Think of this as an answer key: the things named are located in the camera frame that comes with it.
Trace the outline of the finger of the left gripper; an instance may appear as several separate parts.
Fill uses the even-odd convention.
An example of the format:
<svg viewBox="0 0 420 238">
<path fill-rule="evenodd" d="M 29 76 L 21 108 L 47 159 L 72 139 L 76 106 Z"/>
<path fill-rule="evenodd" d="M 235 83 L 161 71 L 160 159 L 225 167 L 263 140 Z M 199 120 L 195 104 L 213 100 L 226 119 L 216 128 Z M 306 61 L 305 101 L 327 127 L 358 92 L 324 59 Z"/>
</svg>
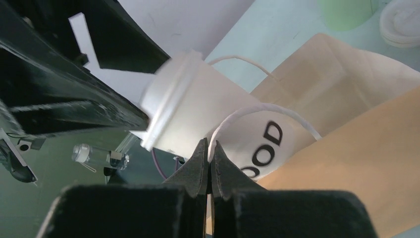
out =
<svg viewBox="0 0 420 238">
<path fill-rule="evenodd" d="M 100 68 L 155 73 L 170 57 L 116 0 L 15 0 L 13 9 L 70 60 L 82 65 L 69 18 L 84 14 Z"/>
<path fill-rule="evenodd" d="M 0 115 L 18 135 L 144 130 L 149 117 L 85 68 L 69 17 L 53 0 L 0 3 Z"/>
</svg>

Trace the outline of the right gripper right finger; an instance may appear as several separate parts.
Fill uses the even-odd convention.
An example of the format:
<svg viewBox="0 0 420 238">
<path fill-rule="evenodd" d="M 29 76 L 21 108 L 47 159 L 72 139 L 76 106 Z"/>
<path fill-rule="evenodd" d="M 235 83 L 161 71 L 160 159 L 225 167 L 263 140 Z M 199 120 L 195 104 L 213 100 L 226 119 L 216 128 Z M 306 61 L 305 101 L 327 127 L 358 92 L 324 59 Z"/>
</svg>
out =
<svg viewBox="0 0 420 238">
<path fill-rule="evenodd" d="M 215 238 L 375 238 L 363 203 L 344 190 L 267 190 L 217 143 L 210 164 Z"/>
</svg>

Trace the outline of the white plastic lids stack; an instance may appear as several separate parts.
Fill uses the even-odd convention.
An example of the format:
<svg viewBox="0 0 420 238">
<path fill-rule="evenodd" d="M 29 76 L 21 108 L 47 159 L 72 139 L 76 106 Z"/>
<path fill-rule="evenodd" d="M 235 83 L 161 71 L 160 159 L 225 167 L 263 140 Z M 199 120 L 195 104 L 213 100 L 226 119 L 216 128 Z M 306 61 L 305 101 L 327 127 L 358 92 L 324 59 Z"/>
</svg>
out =
<svg viewBox="0 0 420 238">
<path fill-rule="evenodd" d="M 379 31 L 384 41 L 398 48 L 420 45 L 420 2 L 392 0 L 380 14 Z"/>
</svg>

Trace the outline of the single white paper cup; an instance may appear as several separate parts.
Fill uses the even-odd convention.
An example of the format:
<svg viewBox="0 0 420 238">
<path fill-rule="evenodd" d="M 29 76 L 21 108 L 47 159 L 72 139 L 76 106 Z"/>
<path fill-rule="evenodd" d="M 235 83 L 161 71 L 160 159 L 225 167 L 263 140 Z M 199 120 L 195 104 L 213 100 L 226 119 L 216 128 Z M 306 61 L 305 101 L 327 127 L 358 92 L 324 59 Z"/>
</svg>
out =
<svg viewBox="0 0 420 238">
<path fill-rule="evenodd" d="M 196 51 L 165 62 L 146 88 L 140 107 L 150 116 L 145 131 L 135 131 L 141 146 L 188 158 L 199 140 L 208 158 L 221 145 L 245 175 L 260 180 L 297 151 L 321 139 L 295 111 L 262 103 L 202 60 Z"/>
</svg>

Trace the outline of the green straw holder cup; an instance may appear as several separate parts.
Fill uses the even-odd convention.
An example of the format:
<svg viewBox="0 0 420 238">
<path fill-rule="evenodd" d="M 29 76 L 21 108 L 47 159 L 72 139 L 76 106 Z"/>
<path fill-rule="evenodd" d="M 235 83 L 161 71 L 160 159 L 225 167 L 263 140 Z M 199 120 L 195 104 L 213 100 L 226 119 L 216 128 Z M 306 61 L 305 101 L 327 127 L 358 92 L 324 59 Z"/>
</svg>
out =
<svg viewBox="0 0 420 238">
<path fill-rule="evenodd" d="M 348 31 L 369 20 L 379 8 L 378 0 L 318 0 L 325 25 L 334 31 Z"/>
</svg>

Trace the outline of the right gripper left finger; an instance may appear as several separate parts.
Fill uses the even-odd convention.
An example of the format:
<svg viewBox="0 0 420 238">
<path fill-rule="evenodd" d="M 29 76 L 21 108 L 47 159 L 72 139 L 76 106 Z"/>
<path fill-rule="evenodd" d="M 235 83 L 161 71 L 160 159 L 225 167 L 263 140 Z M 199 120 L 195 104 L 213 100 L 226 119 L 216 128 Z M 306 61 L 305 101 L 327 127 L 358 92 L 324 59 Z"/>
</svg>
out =
<svg viewBox="0 0 420 238">
<path fill-rule="evenodd" d="M 77 185 L 53 201 L 39 238 L 204 238 L 208 141 L 158 185 Z"/>
</svg>

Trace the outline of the brown paper bag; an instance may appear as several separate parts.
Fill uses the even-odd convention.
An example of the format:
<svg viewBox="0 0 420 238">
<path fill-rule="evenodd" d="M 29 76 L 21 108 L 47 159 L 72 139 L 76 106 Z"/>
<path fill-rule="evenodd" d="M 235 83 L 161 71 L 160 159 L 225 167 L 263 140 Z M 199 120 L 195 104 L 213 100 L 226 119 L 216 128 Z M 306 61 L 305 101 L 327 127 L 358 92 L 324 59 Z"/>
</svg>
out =
<svg viewBox="0 0 420 238">
<path fill-rule="evenodd" d="M 228 79 L 217 136 L 268 189 L 341 189 L 380 237 L 420 223 L 420 73 L 316 34 L 252 93 Z"/>
</svg>

